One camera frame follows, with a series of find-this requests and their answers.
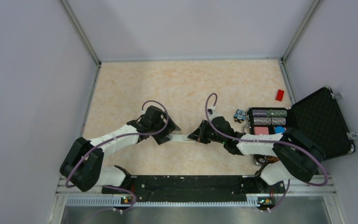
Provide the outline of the pink card deck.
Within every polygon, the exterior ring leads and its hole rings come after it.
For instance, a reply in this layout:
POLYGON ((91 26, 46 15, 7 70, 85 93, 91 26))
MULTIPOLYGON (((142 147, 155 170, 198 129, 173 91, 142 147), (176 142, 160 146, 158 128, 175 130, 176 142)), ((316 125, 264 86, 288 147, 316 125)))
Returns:
POLYGON ((269 128, 263 126, 256 126, 254 127, 254 134, 255 135, 269 135, 269 128))

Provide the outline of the black poker chip case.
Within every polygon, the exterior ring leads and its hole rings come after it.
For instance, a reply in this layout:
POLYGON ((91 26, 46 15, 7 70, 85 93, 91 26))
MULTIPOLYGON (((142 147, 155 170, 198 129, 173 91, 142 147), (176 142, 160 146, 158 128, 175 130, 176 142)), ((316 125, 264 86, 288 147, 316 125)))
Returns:
POLYGON ((254 127, 263 126, 275 134, 276 126, 295 128, 321 146, 327 160, 352 154, 358 135, 348 129, 337 103, 340 96, 325 86, 288 108, 250 107, 246 112, 249 131, 254 134, 254 127))

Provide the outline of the blue owl figurine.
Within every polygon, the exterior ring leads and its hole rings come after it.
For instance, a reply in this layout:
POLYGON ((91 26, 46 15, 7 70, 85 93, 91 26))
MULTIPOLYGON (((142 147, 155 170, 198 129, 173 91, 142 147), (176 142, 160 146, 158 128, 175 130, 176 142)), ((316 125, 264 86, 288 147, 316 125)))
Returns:
POLYGON ((237 109, 234 114, 234 122, 242 123, 246 120, 246 111, 237 109))

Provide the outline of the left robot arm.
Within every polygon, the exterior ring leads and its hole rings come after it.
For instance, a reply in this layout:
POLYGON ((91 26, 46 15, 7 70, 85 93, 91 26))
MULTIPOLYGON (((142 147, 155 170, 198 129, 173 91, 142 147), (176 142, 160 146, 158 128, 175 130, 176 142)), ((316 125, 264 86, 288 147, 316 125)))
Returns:
POLYGON ((170 141, 169 135, 175 131, 180 131, 180 127, 165 111, 151 105, 138 119, 111 133, 91 140, 80 137, 72 144, 59 169, 67 179, 65 186, 86 192, 95 185, 108 185, 125 193, 131 187, 129 173, 119 166, 103 168, 104 158, 149 137, 161 145, 170 141))

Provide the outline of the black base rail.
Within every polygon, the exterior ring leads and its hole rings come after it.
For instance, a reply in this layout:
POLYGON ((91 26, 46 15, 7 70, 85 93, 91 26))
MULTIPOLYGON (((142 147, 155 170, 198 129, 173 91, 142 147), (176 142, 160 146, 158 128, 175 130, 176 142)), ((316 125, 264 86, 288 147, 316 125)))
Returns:
POLYGON ((242 175, 137 175, 121 188, 134 193, 138 202, 174 203, 245 202, 250 194, 285 192, 283 182, 268 185, 258 176, 242 175))

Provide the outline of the blue dealer chip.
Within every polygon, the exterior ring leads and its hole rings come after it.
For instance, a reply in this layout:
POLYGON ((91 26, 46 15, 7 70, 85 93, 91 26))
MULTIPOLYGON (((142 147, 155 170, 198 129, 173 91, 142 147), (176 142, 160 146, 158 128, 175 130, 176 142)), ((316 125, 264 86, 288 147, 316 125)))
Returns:
POLYGON ((287 128, 285 128, 283 126, 276 126, 274 128, 275 133, 284 133, 284 132, 286 132, 286 130, 287 130, 287 128))

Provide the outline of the white remote control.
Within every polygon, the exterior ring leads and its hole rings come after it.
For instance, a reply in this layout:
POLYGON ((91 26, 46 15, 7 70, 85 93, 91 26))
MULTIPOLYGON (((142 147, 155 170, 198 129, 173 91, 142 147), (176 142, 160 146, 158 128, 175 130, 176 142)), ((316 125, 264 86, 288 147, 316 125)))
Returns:
POLYGON ((168 136, 171 142, 178 143, 196 143, 195 140, 188 138, 187 135, 173 134, 168 136))

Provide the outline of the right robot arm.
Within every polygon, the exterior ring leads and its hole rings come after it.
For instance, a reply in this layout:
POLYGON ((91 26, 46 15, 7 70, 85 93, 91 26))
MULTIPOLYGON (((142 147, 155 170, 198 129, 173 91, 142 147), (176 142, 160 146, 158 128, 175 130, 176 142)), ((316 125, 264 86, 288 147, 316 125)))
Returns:
POLYGON ((294 128, 283 133, 252 135, 235 131, 224 117, 218 116, 203 120, 188 138, 203 144, 218 142, 233 155, 277 157, 277 162, 265 165, 257 173, 255 187, 260 192, 268 192, 274 184, 291 179, 313 186, 328 182, 321 164, 325 158, 323 149, 294 128))

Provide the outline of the red small block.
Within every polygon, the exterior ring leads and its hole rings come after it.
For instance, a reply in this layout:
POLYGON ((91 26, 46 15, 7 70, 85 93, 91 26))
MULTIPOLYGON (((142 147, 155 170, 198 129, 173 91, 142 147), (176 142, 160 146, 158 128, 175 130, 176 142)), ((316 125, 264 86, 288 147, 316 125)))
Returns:
POLYGON ((276 93, 275 100, 282 102, 282 101, 283 101, 284 94, 285 94, 285 91, 284 91, 284 90, 278 89, 278 90, 277 90, 277 93, 276 93))

